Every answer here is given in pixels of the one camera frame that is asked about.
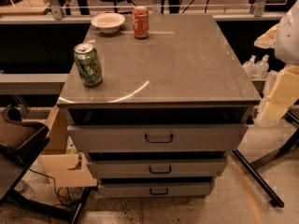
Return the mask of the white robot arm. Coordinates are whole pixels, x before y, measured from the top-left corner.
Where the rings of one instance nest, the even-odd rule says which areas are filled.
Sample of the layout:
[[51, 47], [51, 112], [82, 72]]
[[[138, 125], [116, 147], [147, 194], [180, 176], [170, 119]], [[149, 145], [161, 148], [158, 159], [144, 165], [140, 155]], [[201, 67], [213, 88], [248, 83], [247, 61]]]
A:
[[299, 100], [299, 1], [279, 23], [259, 36], [254, 45], [273, 49], [275, 57], [285, 63], [276, 74], [271, 91], [264, 96], [265, 104], [260, 111], [261, 119], [277, 122]]

